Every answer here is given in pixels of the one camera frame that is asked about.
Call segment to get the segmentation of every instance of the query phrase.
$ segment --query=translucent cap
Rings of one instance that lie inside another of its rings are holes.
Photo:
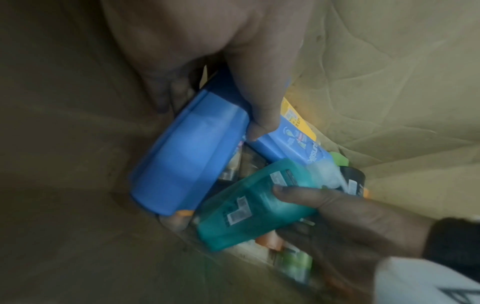
[[[306,168],[318,188],[322,188],[323,186],[329,189],[342,187],[343,191],[348,193],[349,187],[340,172],[340,168],[331,160],[321,159],[308,165]]]

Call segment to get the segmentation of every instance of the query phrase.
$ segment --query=hand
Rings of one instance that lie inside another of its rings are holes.
[[[108,25],[159,111],[178,112],[226,61],[252,105],[247,137],[280,123],[280,105],[313,0],[102,0]]]
[[[434,223],[336,190],[276,186],[273,193],[281,201],[318,210],[311,218],[314,226],[295,223],[278,229],[279,236],[310,254],[346,290],[367,297],[378,262],[388,256],[420,258]]]

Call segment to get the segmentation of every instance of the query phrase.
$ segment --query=logo on bottle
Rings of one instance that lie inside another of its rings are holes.
[[[316,143],[314,143],[311,147],[311,152],[310,152],[310,156],[308,157],[308,161],[311,163],[316,161],[318,152],[319,152],[319,146]]]

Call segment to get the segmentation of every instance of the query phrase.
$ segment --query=green bottle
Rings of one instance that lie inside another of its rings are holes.
[[[257,238],[315,213],[315,209],[279,201],[274,185],[343,187],[340,169],[322,159],[303,167],[290,159],[275,162],[207,200],[197,211],[198,235],[218,251]]]

